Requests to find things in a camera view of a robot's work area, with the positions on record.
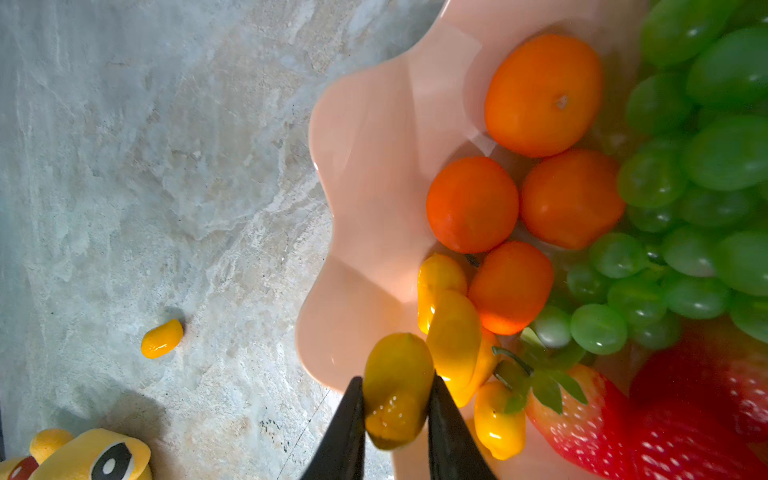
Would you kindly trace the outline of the orange fake tangerine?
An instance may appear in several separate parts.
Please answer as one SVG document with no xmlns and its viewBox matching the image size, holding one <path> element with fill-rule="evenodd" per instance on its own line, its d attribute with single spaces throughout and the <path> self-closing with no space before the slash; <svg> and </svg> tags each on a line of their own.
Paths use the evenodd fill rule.
<svg viewBox="0 0 768 480">
<path fill-rule="evenodd" d="M 547 256 L 528 243 L 510 241 L 485 257 L 468 297 L 484 328 L 511 336 L 536 319 L 553 283 L 554 268 Z"/>
<path fill-rule="evenodd" d="M 625 212 L 617 189 L 619 163 L 598 152 L 571 149 L 543 159 L 521 188 L 520 215 L 536 238 L 582 250 L 611 231 Z"/>
<path fill-rule="evenodd" d="M 519 193 L 506 170 L 489 157 L 461 158 L 430 185 L 426 214 L 436 239 L 448 249 L 484 253 L 505 242 L 519 215 Z"/>
<path fill-rule="evenodd" d="M 537 36 L 494 73 L 484 105 L 488 134 L 526 157 L 559 154 L 589 130 L 602 94 L 602 64 L 589 44 L 559 34 Z"/>
</svg>

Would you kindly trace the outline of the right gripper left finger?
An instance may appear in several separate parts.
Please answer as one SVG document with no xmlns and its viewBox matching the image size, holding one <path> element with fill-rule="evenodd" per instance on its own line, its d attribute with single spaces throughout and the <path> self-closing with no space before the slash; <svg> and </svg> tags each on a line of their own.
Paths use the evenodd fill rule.
<svg viewBox="0 0 768 480">
<path fill-rule="evenodd" d="M 364 478 L 365 405 L 363 378 L 353 377 L 301 480 Z"/>
</svg>

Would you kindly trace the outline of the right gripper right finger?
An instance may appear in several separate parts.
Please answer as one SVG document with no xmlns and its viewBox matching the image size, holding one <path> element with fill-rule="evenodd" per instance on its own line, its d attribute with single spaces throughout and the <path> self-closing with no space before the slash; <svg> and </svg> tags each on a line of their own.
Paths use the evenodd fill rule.
<svg viewBox="0 0 768 480">
<path fill-rule="evenodd" d="M 497 479 L 439 375 L 428 403 L 428 458 L 432 480 Z"/>
</svg>

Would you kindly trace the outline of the pink scalloped fruit bowl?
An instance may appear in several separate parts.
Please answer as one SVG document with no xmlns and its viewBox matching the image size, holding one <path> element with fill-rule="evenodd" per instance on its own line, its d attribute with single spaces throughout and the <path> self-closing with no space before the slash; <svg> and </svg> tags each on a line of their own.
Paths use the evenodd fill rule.
<svg viewBox="0 0 768 480">
<path fill-rule="evenodd" d="M 563 152 L 598 151 L 620 169 L 647 140 L 629 124 L 626 105 L 635 86 L 654 70 L 642 54 L 641 33 L 657 2 L 448 1 L 426 36 L 406 53 L 326 90 L 312 113 L 309 141 L 330 205 L 333 236 L 297 324 L 299 357 L 312 377 L 344 395 L 353 377 L 363 378 L 368 356 L 383 337 L 412 333 L 426 342 L 428 333 L 418 326 L 417 279 L 421 264 L 434 253 L 459 263 L 469 290 L 491 251 L 522 241 L 551 260 L 553 287 L 524 330 L 495 334 L 501 346 L 492 351 L 499 361 L 483 385 L 500 381 L 520 388 L 527 406 L 531 393 L 546 403 L 546 389 L 559 383 L 584 402 L 579 384 L 565 375 L 582 364 L 627 396 L 631 419 L 630 387 L 651 353 L 627 341 L 612 353 L 593 354 L 559 332 L 558 319 L 585 320 L 596 309 L 582 309 L 580 297 L 589 285 L 583 274 L 569 273 L 571 265 L 581 262 L 581 250 L 534 237 L 521 219 L 525 178 L 552 156 L 530 158 L 496 143 L 487 131 L 484 105 L 494 73 L 521 44 L 546 34 L 582 40 L 602 64 L 602 103 L 589 130 Z M 426 198 L 441 170 L 477 156 L 493 159 L 514 180 L 519 215 L 505 242 L 488 252 L 463 254 L 434 236 Z M 464 296 L 469 299 L 468 290 Z M 558 455 L 528 419 L 526 406 L 523 451 L 508 460 L 495 459 L 475 433 L 477 392 L 458 409 L 497 479 L 605 479 Z M 420 434 L 391 452 L 397 478 L 431 479 L 428 407 Z"/>
</svg>

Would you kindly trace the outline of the red fake strawberry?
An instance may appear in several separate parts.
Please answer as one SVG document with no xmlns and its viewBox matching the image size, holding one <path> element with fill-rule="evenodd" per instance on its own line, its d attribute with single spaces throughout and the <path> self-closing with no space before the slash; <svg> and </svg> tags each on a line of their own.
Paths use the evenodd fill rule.
<svg viewBox="0 0 768 480">
<path fill-rule="evenodd" d="M 684 342 L 634 377 L 627 448 L 637 479 L 764 479 L 767 359 Z"/>
</svg>

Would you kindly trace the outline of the pale fake strawberry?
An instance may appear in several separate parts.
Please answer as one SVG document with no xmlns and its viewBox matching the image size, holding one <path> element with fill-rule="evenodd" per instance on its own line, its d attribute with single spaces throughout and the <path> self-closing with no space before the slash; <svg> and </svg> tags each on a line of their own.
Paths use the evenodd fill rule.
<svg viewBox="0 0 768 480">
<path fill-rule="evenodd" d="M 565 375 L 579 384 L 585 401 L 555 383 L 546 389 L 546 403 L 528 395 L 528 419 L 570 463 L 605 479 L 633 479 L 627 396 L 591 367 L 578 364 Z"/>
</svg>

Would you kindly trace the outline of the green fake grape bunch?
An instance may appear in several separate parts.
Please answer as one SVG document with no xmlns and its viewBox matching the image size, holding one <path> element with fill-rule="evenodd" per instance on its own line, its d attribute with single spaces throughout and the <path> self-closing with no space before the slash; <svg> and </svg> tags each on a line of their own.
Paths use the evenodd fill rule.
<svg viewBox="0 0 768 480">
<path fill-rule="evenodd" d="M 659 1 L 641 50 L 653 66 L 626 116 L 647 140 L 615 180 L 629 231 L 580 247 L 585 320 L 569 342 L 650 351 L 638 402 L 685 399 L 767 433 L 767 5 Z"/>
</svg>

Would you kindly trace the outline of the yellow fake kumquat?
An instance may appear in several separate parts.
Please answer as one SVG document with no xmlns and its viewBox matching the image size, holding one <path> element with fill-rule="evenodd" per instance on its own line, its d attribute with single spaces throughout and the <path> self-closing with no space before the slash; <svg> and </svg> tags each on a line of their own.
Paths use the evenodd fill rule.
<svg viewBox="0 0 768 480">
<path fill-rule="evenodd" d="M 477 392 L 474 405 L 475 433 L 497 460 L 520 454 L 526 443 L 526 401 L 520 388 L 490 382 Z"/>
<path fill-rule="evenodd" d="M 157 359 L 174 350 L 183 335 L 182 323 L 178 319 L 172 319 L 148 331 L 142 339 L 140 351 L 147 359 Z"/>
<path fill-rule="evenodd" d="M 481 321 L 472 302 L 446 290 L 437 294 L 426 343 L 435 370 L 454 389 L 463 389 L 474 374 L 482 340 Z"/>
<path fill-rule="evenodd" d="M 468 405 L 477 390 L 492 376 L 499 361 L 498 357 L 493 353 L 492 348 L 500 346 L 501 343 L 497 336 L 491 331 L 482 328 L 482 341 L 470 382 L 466 386 L 459 388 L 451 382 L 445 381 L 446 386 L 459 409 Z"/>
<path fill-rule="evenodd" d="M 376 343 L 365 365 L 363 398 L 365 428 L 378 449 L 398 449 L 420 434 L 434 377 L 422 338 L 394 333 Z"/>
<path fill-rule="evenodd" d="M 468 290 L 467 278 L 453 258 L 434 253 L 421 264 L 417 279 L 418 326 L 424 334 L 429 332 L 435 313 L 436 296 L 443 290 L 465 295 Z"/>
</svg>

